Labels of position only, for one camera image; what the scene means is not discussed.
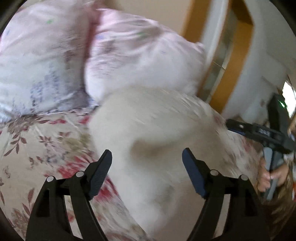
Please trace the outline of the right hand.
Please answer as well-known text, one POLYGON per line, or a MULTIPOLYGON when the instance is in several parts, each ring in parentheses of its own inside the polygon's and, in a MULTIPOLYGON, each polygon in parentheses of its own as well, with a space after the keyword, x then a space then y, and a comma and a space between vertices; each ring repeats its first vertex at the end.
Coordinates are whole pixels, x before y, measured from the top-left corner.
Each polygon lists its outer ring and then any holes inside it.
POLYGON ((267 171, 265 168, 266 161, 264 157, 260 159, 260 165, 258 168, 258 174, 257 174, 257 184, 256 184, 256 190, 259 192, 266 192, 267 189, 270 188, 270 182, 271 180, 278 179, 277 186, 282 186, 288 176, 289 173, 289 167, 286 163, 282 164, 280 167, 278 167, 276 170, 272 171, 271 173, 267 171))

